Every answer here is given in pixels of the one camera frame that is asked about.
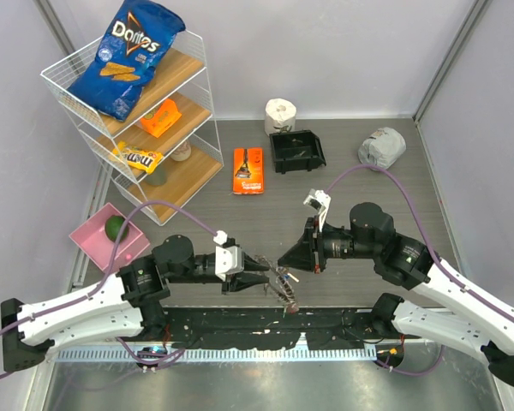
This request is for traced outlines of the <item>keys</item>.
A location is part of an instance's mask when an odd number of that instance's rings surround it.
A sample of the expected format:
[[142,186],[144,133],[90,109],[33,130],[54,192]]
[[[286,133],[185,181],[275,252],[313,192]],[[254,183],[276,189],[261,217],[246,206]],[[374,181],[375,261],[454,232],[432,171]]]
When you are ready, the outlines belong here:
[[302,137],[292,137],[285,141],[282,158],[306,158],[311,154],[309,144]]

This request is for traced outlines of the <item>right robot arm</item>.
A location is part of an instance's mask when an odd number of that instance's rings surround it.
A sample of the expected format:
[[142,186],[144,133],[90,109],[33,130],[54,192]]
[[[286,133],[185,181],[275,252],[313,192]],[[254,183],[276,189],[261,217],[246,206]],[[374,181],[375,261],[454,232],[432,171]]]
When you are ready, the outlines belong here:
[[320,273],[329,259],[370,259],[385,281],[423,295],[449,309],[434,314],[383,294],[370,317],[380,337],[419,336],[454,348],[487,365],[496,378],[514,387],[514,307],[459,273],[417,239],[399,234],[391,215],[370,202],[350,210],[350,226],[336,228],[310,217],[302,236],[278,264]]

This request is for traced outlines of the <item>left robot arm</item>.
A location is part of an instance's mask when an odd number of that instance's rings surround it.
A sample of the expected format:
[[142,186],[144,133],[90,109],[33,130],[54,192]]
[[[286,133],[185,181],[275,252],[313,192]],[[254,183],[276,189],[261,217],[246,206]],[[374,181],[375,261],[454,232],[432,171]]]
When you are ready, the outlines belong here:
[[224,293],[237,292],[268,283],[267,270],[231,238],[214,253],[197,254],[187,236],[172,235],[100,283],[33,304],[3,301],[3,370],[26,370],[78,343],[157,340],[165,333],[160,302],[170,296],[170,284],[218,283]]

